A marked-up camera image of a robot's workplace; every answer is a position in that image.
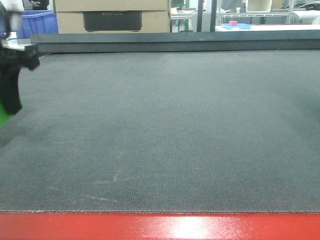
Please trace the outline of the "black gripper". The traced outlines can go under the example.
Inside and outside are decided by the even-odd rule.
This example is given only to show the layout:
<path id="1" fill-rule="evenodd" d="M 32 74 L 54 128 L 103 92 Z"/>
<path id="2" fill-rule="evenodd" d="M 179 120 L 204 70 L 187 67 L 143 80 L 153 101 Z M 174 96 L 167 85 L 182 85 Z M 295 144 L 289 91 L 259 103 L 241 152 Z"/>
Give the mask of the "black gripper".
<path id="1" fill-rule="evenodd" d="M 0 103 L 4 111 L 16 115 L 22 104 L 19 94 L 21 67 L 34 70 L 40 65 L 40 52 L 36 44 L 0 46 Z"/>

